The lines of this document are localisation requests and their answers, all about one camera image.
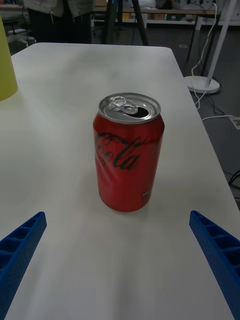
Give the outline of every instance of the soda can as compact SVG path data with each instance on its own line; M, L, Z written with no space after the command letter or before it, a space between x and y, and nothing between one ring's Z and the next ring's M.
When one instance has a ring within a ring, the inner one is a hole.
M164 133L159 103L142 94L104 98L93 121L95 162L101 200L119 212L149 201Z

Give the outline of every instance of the black pants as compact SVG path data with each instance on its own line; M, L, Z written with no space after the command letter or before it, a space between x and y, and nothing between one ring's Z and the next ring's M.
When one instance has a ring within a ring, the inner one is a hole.
M36 42L92 43L91 14L72 18L67 0L63 1L61 17L28 9L33 36Z

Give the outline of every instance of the coca-cola logo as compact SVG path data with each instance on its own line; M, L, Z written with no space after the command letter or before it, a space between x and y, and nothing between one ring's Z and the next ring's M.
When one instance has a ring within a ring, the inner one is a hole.
M144 145L147 139L142 141L142 138L138 136L133 141L127 141L119 135L103 132L98 134L95 139L96 154L103 157L104 160L101 161L103 166L105 165L105 161L107 161L112 162L115 168L132 170L138 165L141 156L138 154L138 148ZM110 151L111 144L113 143L121 143L120 147L117 148L120 150L116 152L117 154Z

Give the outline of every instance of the yellow cup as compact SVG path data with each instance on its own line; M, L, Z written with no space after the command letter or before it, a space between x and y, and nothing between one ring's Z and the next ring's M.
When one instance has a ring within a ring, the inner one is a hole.
M11 97L18 90L9 45L0 17L0 101Z

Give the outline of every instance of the white table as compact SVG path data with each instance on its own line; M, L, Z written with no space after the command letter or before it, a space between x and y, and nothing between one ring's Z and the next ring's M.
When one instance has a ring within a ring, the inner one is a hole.
M232 320L189 217L240 239L240 213L172 51L42 43L12 59L0 236L38 211L48 226L6 320ZM120 92L157 99L165 121L150 203L133 214L101 202L95 170L98 103Z

